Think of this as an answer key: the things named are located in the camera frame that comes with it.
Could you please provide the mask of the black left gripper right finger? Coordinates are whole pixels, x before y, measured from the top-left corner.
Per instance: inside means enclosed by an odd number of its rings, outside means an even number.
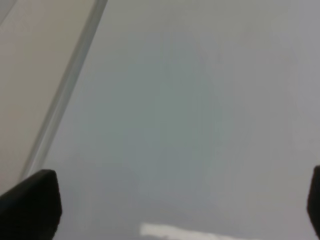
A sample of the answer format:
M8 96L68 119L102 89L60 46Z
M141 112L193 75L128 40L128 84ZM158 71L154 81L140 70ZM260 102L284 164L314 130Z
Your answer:
M316 236L320 238L320 166L313 169L307 198L307 213Z

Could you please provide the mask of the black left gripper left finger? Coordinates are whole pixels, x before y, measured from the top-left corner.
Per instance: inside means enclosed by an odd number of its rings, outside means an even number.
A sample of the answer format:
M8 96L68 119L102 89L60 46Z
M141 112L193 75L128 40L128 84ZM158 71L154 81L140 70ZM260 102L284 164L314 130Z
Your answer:
M57 174L42 169L0 196L0 238L52 240L61 216Z

